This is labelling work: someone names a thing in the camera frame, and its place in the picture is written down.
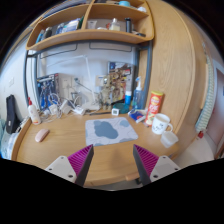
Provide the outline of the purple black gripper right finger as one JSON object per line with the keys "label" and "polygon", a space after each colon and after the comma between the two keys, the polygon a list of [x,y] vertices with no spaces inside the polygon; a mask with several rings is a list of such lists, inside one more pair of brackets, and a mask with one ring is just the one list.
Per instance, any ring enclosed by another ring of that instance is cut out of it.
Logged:
{"label": "purple black gripper right finger", "polygon": [[180,170],[169,157],[157,156],[136,144],[133,145],[133,156],[143,185],[148,185]]}

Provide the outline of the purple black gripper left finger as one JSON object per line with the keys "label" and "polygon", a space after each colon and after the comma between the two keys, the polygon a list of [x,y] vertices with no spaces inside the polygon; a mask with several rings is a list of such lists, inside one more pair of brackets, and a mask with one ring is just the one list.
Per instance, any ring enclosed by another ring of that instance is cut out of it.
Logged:
{"label": "purple black gripper left finger", "polygon": [[86,146],[72,155],[59,156],[46,171],[66,179],[78,186],[83,186],[94,155],[94,147]]}

